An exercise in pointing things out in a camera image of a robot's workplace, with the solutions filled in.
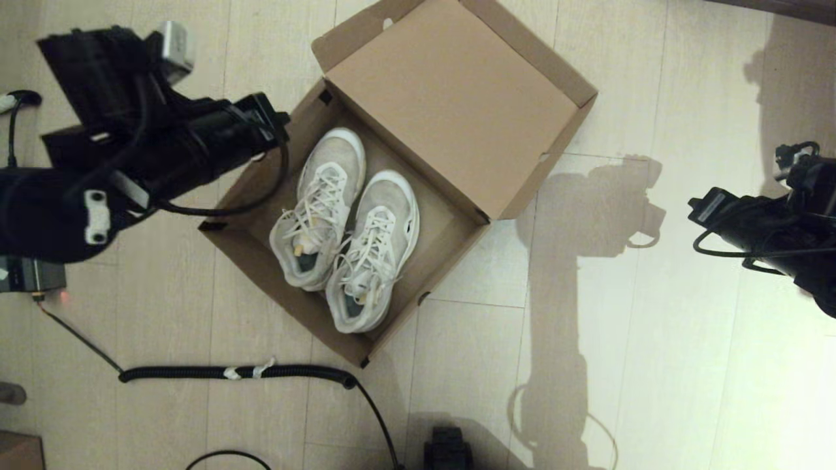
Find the white lace-up sneaker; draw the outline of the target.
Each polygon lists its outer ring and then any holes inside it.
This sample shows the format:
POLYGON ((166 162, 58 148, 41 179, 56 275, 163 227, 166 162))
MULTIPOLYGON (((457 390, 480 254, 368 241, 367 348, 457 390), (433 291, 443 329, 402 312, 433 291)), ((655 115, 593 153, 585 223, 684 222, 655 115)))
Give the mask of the white lace-up sneaker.
POLYGON ((374 174, 359 197, 353 232, 325 287, 338 332, 370 332, 382 323, 420 226, 418 201, 405 176, 394 170, 374 174))
POLYGON ((365 176, 366 155, 355 131, 334 128, 313 147, 298 179, 297 203, 268 237, 288 285, 325 288, 365 176))

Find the brown cardboard shoe box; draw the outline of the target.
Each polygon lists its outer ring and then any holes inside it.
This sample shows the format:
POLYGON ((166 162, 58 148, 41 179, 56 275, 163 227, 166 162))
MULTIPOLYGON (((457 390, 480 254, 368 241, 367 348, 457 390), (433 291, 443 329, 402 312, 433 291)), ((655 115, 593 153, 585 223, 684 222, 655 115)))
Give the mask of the brown cardboard shoe box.
POLYGON ((364 367, 490 224, 525 211, 598 90, 496 0, 379 0, 312 50, 323 76, 287 125, 291 179, 259 208, 199 229, 313 336, 364 367), (358 134, 367 176, 405 176, 421 215, 387 315, 361 334, 338 331, 324 294, 292 287, 270 244, 305 160, 337 126, 358 134))

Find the grey power supply box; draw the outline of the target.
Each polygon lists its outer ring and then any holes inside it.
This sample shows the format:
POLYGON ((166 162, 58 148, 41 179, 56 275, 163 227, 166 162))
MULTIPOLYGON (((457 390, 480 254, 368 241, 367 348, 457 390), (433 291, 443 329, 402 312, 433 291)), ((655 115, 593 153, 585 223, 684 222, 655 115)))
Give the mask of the grey power supply box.
POLYGON ((0 256, 0 292, 48 292, 66 286, 63 264, 0 256))

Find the small brown cardboard box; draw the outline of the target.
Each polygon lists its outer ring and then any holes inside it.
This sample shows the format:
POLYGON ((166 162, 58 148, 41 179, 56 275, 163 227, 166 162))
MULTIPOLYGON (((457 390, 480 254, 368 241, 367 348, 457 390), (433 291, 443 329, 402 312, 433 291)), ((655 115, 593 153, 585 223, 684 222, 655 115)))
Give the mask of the small brown cardboard box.
POLYGON ((0 470, 45 470, 41 437, 0 431, 0 470))

